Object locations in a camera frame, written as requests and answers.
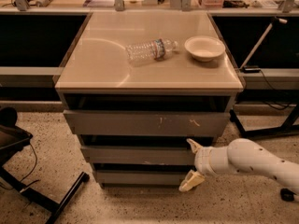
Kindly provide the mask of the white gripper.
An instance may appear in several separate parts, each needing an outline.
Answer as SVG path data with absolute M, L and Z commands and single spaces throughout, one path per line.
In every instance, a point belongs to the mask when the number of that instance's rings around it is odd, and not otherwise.
M 178 190 L 186 192 L 205 181 L 204 175 L 224 175 L 231 171 L 226 147 L 202 147 L 200 144 L 187 139 L 192 153 L 195 154 L 194 165 L 197 171 L 190 170 L 180 183 Z

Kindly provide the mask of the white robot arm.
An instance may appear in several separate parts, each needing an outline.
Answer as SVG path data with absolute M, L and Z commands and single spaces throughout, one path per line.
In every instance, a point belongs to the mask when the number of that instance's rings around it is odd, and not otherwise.
M 283 201 L 298 201 L 298 163 L 281 159 L 246 138 L 235 139 L 226 147 L 203 147 L 191 138 L 187 142 L 194 154 L 195 171 L 186 174 L 178 188 L 181 192 L 200 185 L 209 175 L 261 175 L 283 186 Z

